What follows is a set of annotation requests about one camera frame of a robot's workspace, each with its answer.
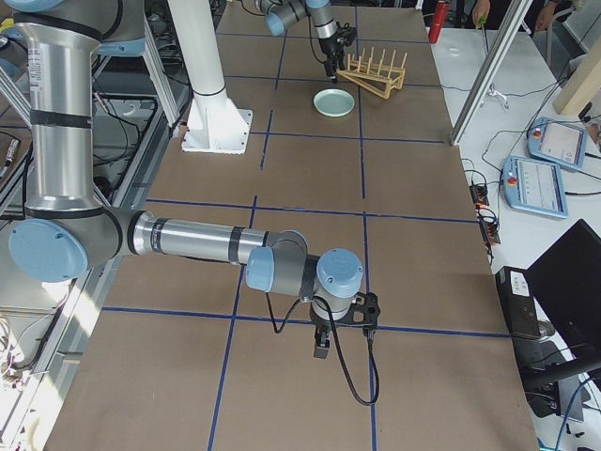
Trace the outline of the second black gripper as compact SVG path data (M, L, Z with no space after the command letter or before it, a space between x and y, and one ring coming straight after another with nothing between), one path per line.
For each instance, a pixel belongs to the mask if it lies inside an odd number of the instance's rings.
M310 319L316 326L314 357L317 359L326 359L330 350L331 322L329 319L322 318L316 312L310 313ZM350 313L346 313L343 317L333 320L336 325L348 324L349 321Z

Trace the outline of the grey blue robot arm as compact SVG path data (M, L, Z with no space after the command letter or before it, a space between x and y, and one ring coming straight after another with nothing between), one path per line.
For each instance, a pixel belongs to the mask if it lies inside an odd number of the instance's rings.
M264 14L273 36L281 36L292 26L307 19L325 59L321 62L327 75L333 78L344 67L345 29L334 19L330 1L255 1Z

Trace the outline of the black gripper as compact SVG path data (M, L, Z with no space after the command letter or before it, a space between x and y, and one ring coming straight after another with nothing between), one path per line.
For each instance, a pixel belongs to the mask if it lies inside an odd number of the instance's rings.
M341 58L341 47L335 36L319 39L319 47L324 55L324 70L333 84L337 83L337 67Z

